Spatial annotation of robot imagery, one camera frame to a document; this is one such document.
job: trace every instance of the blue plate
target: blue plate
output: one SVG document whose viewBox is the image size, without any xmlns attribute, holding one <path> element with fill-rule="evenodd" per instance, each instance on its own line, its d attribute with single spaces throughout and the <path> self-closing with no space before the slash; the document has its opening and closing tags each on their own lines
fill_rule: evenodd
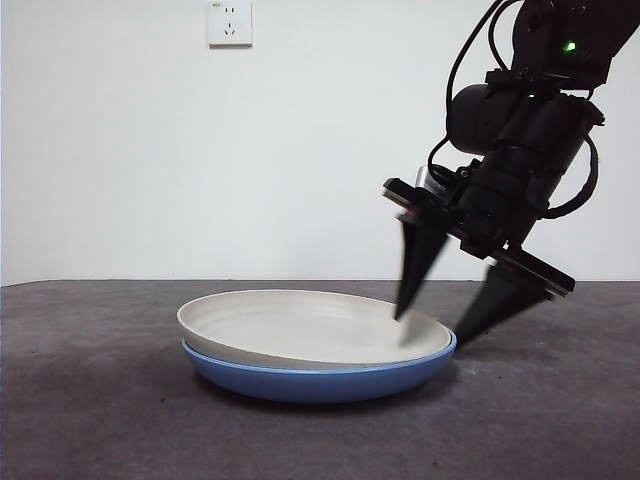
<svg viewBox="0 0 640 480">
<path fill-rule="evenodd" d="M 289 370 L 217 360 L 182 346 L 195 369 L 227 390 L 278 402 L 345 403 L 409 390 L 438 373 L 456 348 L 456 336 L 440 352 L 406 362 L 336 370 Z"/>
</svg>

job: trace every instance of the gray carpet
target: gray carpet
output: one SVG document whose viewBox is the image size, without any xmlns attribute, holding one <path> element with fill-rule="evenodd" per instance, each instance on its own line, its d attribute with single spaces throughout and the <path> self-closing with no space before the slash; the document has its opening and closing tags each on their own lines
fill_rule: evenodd
<svg viewBox="0 0 640 480">
<path fill-rule="evenodd" d="M 478 288 L 431 282 L 452 326 Z M 13 479 L 638 479 L 640 283 L 583 283 L 371 402 L 251 400 L 195 375 L 175 312 L 225 290 L 392 300 L 392 282 L 56 281 L 6 287 L 3 471 Z"/>
</svg>

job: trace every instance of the electrical outlet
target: electrical outlet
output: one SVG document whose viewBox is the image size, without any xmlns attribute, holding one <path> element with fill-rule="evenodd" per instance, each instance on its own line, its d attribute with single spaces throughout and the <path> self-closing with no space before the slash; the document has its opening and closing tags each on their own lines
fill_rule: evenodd
<svg viewBox="0 0 640 480">
<path fill-rule="evenodd" d="M 208 34 L 210 47 L 253 44 L 252 0 L 210 0 Z"/>
</svg>

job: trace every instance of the white ceramic plate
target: white ceramic plate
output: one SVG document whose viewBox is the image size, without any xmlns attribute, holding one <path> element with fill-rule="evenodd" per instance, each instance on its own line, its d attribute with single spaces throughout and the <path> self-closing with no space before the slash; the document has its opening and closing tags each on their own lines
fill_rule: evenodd
<svg viewBox="0 0 640 480">
<path fill-rule="evenodd" d="M 404 362 L 451 343 L 436 320 L 388 302 L 305 290 L 245 290 L 178 310 L 187 344 L 219 360 L 262 367 L 335 369 Z"/>
</svg>

